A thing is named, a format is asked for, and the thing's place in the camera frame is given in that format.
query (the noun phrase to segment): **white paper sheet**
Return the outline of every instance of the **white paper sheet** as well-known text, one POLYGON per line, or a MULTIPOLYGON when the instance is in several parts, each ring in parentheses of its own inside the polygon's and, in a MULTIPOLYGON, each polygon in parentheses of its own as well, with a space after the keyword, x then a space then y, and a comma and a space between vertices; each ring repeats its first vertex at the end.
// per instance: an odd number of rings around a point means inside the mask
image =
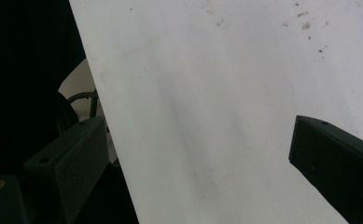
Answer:
POLYGON ((71 5, 140 223, 346 223, 287 157, 363 139, 363 0, 71 5))

